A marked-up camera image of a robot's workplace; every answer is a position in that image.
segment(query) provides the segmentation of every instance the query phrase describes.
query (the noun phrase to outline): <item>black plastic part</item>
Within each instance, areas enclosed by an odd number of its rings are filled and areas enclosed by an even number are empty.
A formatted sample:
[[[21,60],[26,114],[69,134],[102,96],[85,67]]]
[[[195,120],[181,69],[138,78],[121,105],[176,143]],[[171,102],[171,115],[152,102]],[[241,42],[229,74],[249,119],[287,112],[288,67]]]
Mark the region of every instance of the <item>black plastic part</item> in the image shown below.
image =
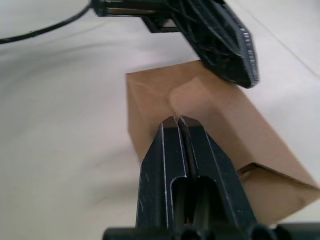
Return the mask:
[[[274,232],[279,240],[320,240],[320,223],[280,224]]]
[[[223,0],[93,0],[92,7],[99,17],[141,17],[151,33],[181,32],[213,73],[245,88],[259,82],[251,34]]]
[[[320,224],[257,223],[227,155],[192,118],[169,117],[142,162],[135,228],[103,240],[318,240]]]
[[[259,82],[251,34],[223,0],[167,0],[167,5],[208,69],[245,88]]]
[[[177,181],[181,184],[173,189]],[[180,192],[185,197],[179,197],[177,191],[184,187]],[[199,228],[257,224],[230,159],[203,126],[188,117],[170,117],[159,126],[141,165],[136,227],[181,228],[185,222],[177,225],[176,205],[184,208],[182,219]]]

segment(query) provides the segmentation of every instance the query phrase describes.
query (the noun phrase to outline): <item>cardboard box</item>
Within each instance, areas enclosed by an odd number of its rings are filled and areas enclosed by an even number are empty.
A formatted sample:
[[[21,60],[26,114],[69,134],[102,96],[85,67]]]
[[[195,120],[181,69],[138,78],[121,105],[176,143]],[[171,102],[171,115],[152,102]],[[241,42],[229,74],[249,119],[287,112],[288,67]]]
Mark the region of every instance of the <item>cardboard box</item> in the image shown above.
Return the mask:
[[[199,61],[128,74],[127,101],[128,130],[141,160],[161,121],[197,119],[232,160],[262,224],[320,197],[317,183],[243,92]]]

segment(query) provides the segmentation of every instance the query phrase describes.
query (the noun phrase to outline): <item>white cloth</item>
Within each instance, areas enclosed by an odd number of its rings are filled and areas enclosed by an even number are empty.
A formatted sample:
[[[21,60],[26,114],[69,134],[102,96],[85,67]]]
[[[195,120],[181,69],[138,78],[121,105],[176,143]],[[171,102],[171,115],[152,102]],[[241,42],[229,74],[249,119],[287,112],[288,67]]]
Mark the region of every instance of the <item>white cloth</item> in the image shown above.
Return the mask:
[[[244,92],[319,180],[319,2],[228,2],[258,54],[261,83]],[[2,0],[0,38],[64,20],[86,3]],[[151,34],[140,19],[93,12],[0,45],[0,238],[97,240],[109,226],[133,226],[140,166],[125,73],[196,59],[179,33]],[[319,204],[292,219],[320,221]]]

